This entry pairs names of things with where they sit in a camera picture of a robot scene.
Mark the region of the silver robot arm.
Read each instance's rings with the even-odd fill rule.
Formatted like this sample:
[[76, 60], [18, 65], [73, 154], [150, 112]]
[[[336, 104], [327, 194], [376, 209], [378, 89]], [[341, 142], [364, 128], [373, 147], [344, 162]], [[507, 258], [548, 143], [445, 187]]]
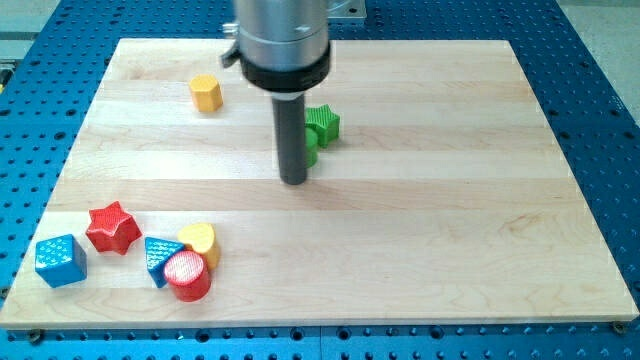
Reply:
[[327, 3], [321, 0], [234, 0], [234, 42], [222, 66], [241, 65], [246, 80], [292, 101], [329, 74]]

